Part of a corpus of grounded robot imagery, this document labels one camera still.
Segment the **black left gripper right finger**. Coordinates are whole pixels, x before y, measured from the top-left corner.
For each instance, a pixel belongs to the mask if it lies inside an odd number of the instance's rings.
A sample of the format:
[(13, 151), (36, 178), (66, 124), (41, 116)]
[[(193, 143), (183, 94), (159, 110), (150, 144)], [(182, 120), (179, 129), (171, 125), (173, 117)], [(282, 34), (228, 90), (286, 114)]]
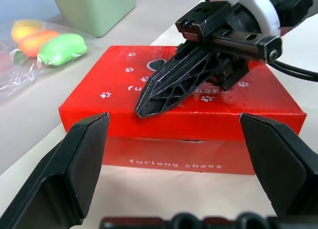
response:
[(254, 172), (278, 216), (318, 216), (318, 154), (286, 124), (242, 113)]

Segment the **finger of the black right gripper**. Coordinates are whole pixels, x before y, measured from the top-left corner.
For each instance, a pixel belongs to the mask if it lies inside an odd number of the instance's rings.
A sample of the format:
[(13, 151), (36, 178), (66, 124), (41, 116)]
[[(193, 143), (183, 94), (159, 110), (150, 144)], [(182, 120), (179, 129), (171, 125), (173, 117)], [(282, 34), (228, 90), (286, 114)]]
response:
[(174, 83), (150, 83), (149, 78), (140, 94), (135, 112), (141, 117), (161, 114), (179, 105), (200, 85), (221, 70), (224, 59), (220, 53), (208, 52), (208, 55), (185, 76)]
[(150, 83), (174, 83), (208, 55), (205, 47), (186, 44), (151, 77)]

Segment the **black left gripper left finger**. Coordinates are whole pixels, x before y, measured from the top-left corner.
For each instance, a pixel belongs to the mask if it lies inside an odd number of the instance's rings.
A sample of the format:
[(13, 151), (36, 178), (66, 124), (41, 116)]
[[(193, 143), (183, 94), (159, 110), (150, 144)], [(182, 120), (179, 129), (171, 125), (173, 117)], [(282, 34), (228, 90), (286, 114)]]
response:
[(108, 113), (75, 123), (37, 164), (0, 229), (70, 229), (87, 217), (100, 175)]

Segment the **orange shoe box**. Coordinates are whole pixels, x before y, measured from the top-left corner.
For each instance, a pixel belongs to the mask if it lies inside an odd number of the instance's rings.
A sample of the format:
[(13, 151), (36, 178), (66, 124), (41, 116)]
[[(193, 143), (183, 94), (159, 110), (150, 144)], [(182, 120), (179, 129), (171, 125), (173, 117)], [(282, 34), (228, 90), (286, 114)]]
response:
[(172, 110), (138, 117), (141, 90), (174, 53), (170, 46), (108, 48), (60, 106), (65, 130), (107, 112), (104, 165), (245, 175), (254, 171), (241, 113), (272, 118), (300, 132), (306, 113), (262, 63), (251, 63), (229, 91), (205, 83)]

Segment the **clear plastic toy bag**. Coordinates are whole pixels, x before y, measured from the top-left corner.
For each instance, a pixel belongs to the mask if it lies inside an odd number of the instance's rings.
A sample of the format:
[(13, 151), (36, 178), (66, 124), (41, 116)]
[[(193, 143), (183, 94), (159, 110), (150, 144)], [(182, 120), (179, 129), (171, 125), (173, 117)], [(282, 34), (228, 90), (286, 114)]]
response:
[(0, 25), (0, 102), (20, 92), (35, 82), (39, 77), (62, 70), (76, 60), (86, 57), (93, 50), (93, 37), (91, 35), (70, 27), (37, 20), (43, 25), (41, 31), (53, 30), (60, 34), (78, 34), (85, 40), (87, 46), (87, 52), (85, 54), (66, 64), (60, 66), (42, 64), (37, 56), (28, 57), (19, 50), (18, 42), (15, 42), (11, 37), (11, 29), (15, 21)]

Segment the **green plastic bin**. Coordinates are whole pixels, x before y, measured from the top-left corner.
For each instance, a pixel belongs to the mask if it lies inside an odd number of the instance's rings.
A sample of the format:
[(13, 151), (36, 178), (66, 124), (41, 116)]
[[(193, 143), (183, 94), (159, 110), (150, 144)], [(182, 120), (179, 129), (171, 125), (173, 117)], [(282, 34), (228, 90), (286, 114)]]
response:
[(103, 37), (136, 7), (136, 0), (54, 0), (73, 29)]

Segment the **green toy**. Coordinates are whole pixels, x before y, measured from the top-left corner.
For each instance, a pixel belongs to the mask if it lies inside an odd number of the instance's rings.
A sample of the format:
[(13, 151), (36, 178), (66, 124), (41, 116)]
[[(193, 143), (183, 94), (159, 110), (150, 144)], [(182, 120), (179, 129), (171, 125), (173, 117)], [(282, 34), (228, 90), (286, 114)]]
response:
[(87, 52), (85, 40), (78, 34), (61, 34), (47, 41), (38, 51), (38, 60), (45, 65), (60, 66)]

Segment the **small orange toy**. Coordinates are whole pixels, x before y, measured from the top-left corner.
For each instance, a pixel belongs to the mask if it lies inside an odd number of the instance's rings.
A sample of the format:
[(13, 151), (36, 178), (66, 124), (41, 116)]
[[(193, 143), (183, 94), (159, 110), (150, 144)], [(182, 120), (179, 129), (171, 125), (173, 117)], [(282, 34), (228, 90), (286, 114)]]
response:
[(53, 30), (35, 32), (21, 39), (18, 42), (18, 48), (24, 55), (36, 57), (43, 44), (59, 35), (59, 32)]

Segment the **yellow toy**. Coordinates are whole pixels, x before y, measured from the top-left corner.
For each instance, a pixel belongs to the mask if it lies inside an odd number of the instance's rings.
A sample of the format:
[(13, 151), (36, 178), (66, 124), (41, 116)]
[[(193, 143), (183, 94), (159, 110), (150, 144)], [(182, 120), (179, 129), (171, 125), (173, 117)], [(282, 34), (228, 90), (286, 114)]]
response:
[(40, 21), (32, 19), (16, 20), (11, 29), (11, 37), (15, 42), (19, 42), (27, 35), (41, 31), (42, 29), (43, 25)]

